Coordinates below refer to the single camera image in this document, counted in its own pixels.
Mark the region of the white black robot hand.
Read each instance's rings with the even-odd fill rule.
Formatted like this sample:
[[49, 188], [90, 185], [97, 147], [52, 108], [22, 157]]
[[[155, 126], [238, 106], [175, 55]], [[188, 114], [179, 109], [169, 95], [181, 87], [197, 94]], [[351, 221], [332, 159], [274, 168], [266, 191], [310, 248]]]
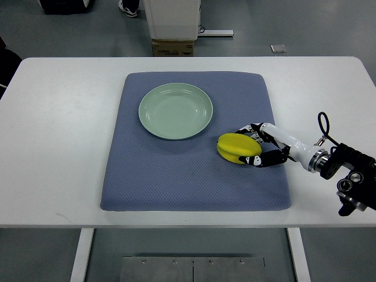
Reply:
[[239, 161], [258, 168], [280, 165], [288, 159], [299, 162], [309, 172], [319, 172], [330, 154], [317, 145], [306, 145], [271, 123], [252, 123], [237, 131], [249, 135], [257, 143], [271, 143], [275, 150], [257, 156], [239, 156]]

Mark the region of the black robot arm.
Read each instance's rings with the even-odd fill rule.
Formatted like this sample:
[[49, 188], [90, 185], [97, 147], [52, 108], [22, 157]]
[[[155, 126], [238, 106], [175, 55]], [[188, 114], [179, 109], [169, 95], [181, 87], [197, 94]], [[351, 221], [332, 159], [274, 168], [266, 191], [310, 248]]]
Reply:
[[330, 123], [325, 112], [318, 114], [318, 124], [323, 137], [333, 143], [328, 159], [320, 170], [326, 180], [332, 178], [341, 167], [348, 174], [337, 182], [337, 195], [342, 207], [340, 216], [349, 216], [354, 210], [375, 209], [375, 159], [344, 143], [338, 143], [330, 135]]

